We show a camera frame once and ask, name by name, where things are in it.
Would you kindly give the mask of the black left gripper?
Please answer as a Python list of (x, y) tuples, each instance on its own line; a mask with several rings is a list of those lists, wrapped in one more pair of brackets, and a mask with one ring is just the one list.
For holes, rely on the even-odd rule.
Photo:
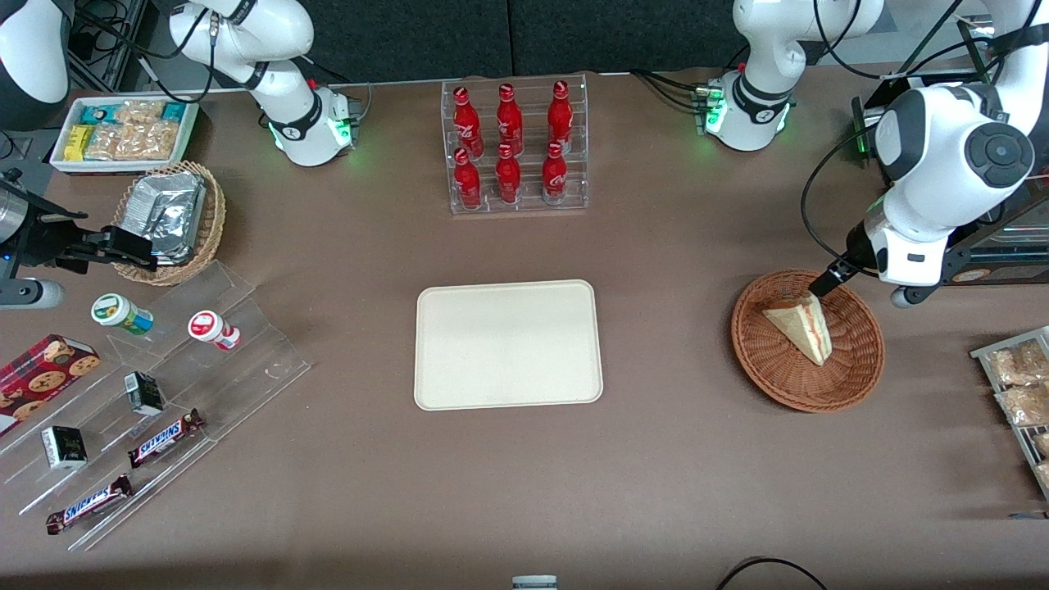
[(875, 250), (870, 243), (863, 222), (851, 228), (847, 235), (844, 261), (829, 265), (825, 272), (809, 285), (809, 292), (817, 298), (825, 298), (857, 274), (879, 276)]

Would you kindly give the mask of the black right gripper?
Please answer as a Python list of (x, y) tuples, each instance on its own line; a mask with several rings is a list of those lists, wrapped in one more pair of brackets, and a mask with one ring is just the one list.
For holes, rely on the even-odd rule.
[(116, 225), (106, 225), (100, 232), (97, 248), (93, 232), (76, 224), (89, 214), (68, 211), (47, 199), (18, 199), (24, 205), (25, 213), (16, 231), (17, 266), (52, 266), (76, 274), (89, 272), (90, 264), (157, 271), (157, 258), (150, 239)]

